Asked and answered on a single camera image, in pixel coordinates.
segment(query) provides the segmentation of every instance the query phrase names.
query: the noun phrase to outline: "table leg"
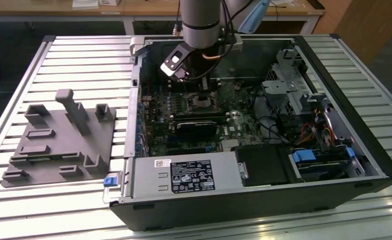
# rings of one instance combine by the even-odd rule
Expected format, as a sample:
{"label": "table leg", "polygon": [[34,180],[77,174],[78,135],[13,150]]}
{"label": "table leg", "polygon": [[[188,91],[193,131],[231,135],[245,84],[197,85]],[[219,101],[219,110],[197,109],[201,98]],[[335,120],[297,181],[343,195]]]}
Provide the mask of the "table leg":
{"label": "table leg", "polygon": [[125,35],[135,35],[133,17],[132,16],[124,16],[121,19],[123,19],[121,21],[123,21]]}
{"label": "table leg", "polygon": [[319,17],[320,16],[317,16],[317,15],[308,17],[308,20],[305,21],[304,26],[301,28],[300,34],[307,35],[307,34],[311,34],[313,32],[313,29],[315,29],[316,24],[317,24]]}

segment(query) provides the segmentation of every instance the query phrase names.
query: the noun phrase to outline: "wooden cabinet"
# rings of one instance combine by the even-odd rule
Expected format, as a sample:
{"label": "wooden cabinet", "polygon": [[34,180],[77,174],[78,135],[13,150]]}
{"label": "wooden cabinet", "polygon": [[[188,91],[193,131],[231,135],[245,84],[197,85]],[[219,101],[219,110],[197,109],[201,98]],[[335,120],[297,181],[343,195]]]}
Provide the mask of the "wooden cabinet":
{"label": "wooden cabinet", "polygon": [[325,7],[315,34],[339,34],[365,64],[392,37],[392,0],[319,0]]}

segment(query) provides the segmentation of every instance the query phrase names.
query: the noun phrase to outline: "floor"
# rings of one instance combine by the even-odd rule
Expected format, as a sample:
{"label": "floor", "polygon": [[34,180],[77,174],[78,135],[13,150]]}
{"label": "floor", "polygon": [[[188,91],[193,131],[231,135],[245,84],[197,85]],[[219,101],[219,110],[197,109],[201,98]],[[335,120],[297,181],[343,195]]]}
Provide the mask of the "floor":
{"label": "floor", "polygon": [[[136,34],[169,34],[173,22],[143,22]],[[41,22],[28,30],[21,22],[0,23],[0,116],[45,35],[123,35],[120,22]],[[392,39],[368,66],[392,92]]]}

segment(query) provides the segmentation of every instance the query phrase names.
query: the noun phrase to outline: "power supply label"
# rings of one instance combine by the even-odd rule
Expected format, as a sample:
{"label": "power supply label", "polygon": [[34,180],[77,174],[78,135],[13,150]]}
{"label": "power supply label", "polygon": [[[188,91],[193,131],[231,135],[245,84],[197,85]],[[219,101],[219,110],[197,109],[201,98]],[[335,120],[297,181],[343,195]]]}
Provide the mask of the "power supply label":
{"label": "power supply label", "polygon": [[211,160],[172,162],[171,181],[175,194],[215,190]]}

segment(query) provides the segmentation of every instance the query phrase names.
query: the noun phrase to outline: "white box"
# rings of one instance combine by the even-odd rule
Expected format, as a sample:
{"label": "white box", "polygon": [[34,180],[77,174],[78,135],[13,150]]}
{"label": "white box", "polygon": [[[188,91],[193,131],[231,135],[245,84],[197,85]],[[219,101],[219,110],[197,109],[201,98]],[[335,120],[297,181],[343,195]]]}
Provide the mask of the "white box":
{"label": "white box", "polygon": [[97,0],[73,0],[73,10],[99,9]]}
{"label": "white box", "polygon": [[99,0],[100,5],[116,6],[120,3],[120,0]]}

